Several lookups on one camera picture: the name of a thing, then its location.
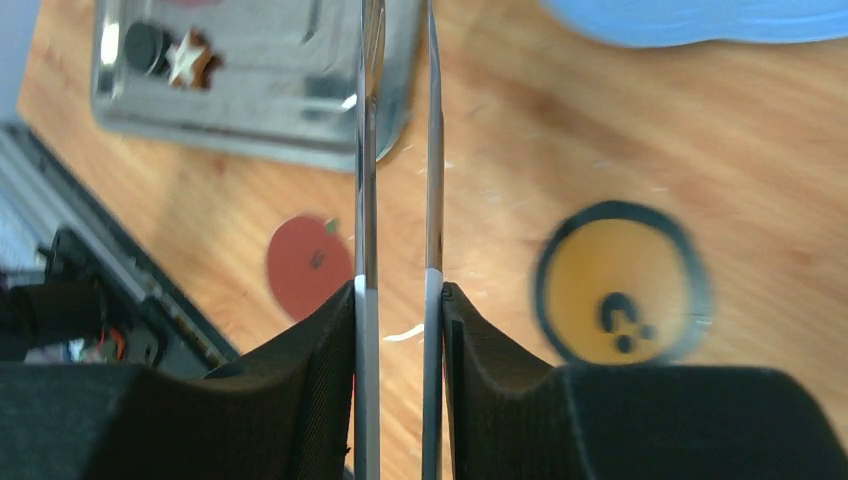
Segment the black paw print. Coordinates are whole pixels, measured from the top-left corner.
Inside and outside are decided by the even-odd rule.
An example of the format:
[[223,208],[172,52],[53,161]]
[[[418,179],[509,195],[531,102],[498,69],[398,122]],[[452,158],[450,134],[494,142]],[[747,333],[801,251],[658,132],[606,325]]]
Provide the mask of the black paw print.
[[[607,333],[616,334],[615,348],[621,353],[633,352],[636,349],[636,340],[627,333],[619,333],[622,325],[616,322],[616,318],[624,318],[633,325],[640,325],[642,317],[636,304],[627,295],[615,292],[604,297],[598,310],[601,328]],[[644,340],[653,340],[657,336],[657,330],[652,325],[642,325],[638,332]]]

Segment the white star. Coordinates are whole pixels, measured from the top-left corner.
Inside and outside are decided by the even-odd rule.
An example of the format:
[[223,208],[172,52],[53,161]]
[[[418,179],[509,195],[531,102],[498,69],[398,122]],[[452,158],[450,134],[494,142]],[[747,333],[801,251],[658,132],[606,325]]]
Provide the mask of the white star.
[[176,45],[171,45],[165,52],[165,58],[171,64],[170,83],[174,83],[182,77],[184,84],[191,85],[194,82],[194,64],[204,51],[204,46],[195,47],[191,44],[191,32],[186,33],[179,48]]

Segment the star-shaped object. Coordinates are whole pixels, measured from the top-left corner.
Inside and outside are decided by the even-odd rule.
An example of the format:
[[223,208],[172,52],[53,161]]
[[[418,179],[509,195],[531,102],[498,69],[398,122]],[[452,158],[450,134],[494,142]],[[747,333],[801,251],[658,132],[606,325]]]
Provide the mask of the star-shaped object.
[[172,87],[206,87],[206,67],[212,61],[212,49],[195,30],[186,33],[179,46],[171,45],[165,58],[171,64],[169,83]]

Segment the black rim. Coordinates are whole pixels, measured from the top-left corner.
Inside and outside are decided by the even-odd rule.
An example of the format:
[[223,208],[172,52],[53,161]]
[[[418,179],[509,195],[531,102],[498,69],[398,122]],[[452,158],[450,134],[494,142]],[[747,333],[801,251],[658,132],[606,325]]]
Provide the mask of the black rim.
[[536,305],[536,318],[548,340],[559,354],[571,365],[594,365],[575,355],[555,334],[551,319],[545,308],[545,287],[551,258],[559,245],[578,228],[598,220],[630,220],[653,228],[671,239],[677,253],[683,260],[688,280],[689,313],[686,329],[664,352],[644,362],[628,365],[668,363],[683,358],[701,341],[709,327],[713,303],[707,274],[698,254],[689,242],[686,232],[665,214],[652,208],[634,203],[610,200],[592,205],[565,220],[545,247],[536,269],[533,297]]

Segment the red circle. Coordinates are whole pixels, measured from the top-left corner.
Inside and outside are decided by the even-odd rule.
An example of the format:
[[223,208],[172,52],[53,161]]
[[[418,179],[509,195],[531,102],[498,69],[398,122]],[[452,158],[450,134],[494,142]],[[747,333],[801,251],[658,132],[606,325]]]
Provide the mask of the red circle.
[[327,222],[300,215],[280,225],[268,246],[266,268],[280,307],[299,322],[353,278],[353,260]]

